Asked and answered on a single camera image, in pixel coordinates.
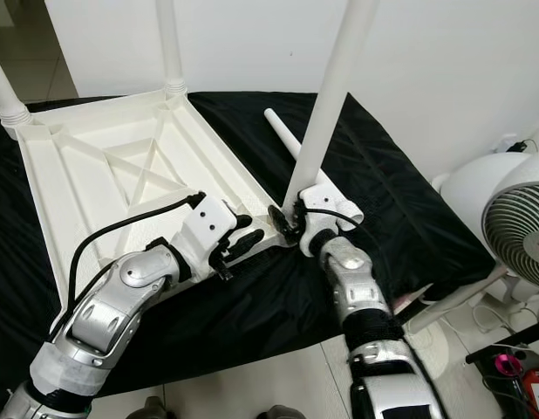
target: pink object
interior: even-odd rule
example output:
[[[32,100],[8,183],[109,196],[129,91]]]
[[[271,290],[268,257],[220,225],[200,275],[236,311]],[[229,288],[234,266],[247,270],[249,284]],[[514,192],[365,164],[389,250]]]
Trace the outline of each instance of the pink object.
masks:
[[[495,366],[499,373],[508,377],[514,377],[523,371],[522,364],[513,355],[498,355],[495,359]]]

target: black cloth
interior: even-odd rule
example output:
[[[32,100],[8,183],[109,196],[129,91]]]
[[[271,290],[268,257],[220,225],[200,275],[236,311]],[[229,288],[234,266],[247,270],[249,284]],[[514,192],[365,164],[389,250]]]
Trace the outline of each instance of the black cloth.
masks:
[[[272,107],[302,139],[314,94],[191,93],[190,101],[278,202],[294,160],[263,117]],[[30,105],[32,112],[90,100]],[[493,260],[353,97],[345,102],[324,171],[365,212],[347,236],[367,251],[391,301],[430,283],[485,278]],[[144,315],[101,395],[211,373],[300,349],[340,333],[329,286],[298,248],[269,249]],[[0,126],[0,408],[59,309],[19,148]]]

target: robotic arm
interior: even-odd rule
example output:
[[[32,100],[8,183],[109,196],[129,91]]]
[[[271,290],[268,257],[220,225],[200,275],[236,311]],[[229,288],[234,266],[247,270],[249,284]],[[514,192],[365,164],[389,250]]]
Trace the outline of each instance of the robotic arm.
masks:
[[[269,212],[285,238],[300,241],[306,256],[318,257],[331,281],[351,352],[353,417],[443,417],[425,369],[404,341],[372,277],[372,261],[338,236],[329,192],[328,184],[301,192],[295,228],[278,209],[270,207]],[[93,397],[130,343],[142,313],[206,279],[212,270],[229,278],[225,263],[263,237],[255,230],[229,246],[229,236],[251,219],[236,216],[213,197],[194,198],[189,201],[193,211],[170,244],[156,240],[144,251],[114,261],[73,311],[68,310],[31,363],[31,379],[17,388],[0,419],[87,418]]]

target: fan grille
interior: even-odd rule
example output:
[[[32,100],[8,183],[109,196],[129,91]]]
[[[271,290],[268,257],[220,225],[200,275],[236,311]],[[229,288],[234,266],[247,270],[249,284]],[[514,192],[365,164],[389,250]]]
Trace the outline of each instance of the fan grille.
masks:
[[[526,237],[539,237],[539,185],[519,186],[497,196],[487,208],[484,231],[508,268],[539,285],[539,251],[532,253],[523,245]]]

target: white pipe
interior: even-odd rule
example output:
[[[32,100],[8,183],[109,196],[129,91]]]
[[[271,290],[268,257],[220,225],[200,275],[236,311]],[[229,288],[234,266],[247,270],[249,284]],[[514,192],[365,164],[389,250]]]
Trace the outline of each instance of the white pipe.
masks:
[[[284,122],[279,118],[277,113],[273,109],[268,108],[263,111],[266,120],[268,120],[271,127],[276,131],[277,135],[289,150],[290,154],[296,159],[301,151],[301,143],[298,142],[297,137],[287,128]],[[348,216],[352,220],[361,224],[365,215],[363,211],[357,206],[356,203],[347,200],[345,195],[339,190],[339,188],[331,181],[328,175],[322,170],[318,170],[316,183],[329,183],[333,187],[333,199],[337,205],[337,210],[344,216]],[[338,219],[338,226],[343,231],[350,231],[355,229],[355,226],[345,220]]]
[[[16,140],[16,126],[31,122],[27,107],[17,98],[8,78],[0,66],[0,121],[8,135]]]
[[[504,265],[497,265],[490,274],[482,281],[474,284],[464,285],[455,292],[428,306],[425,310],[417,314],[407,322],[407,332],[415,334],[424,329],[444,314],[458,308],[476,293],[481,292],[496,280],[508,273],[508,268]]]
[[[290,220],[298,193],[316,181],[378,5],[379,0],[349,0],[347,4],[283,202],[283,213]]]
[[[186,85],[182,77],[174,0],[157,0],[157,20],[159,22],[161,49],[163,50],[163,63],[165,66],[165,90],[171,94],[184,93],[186,92]]]

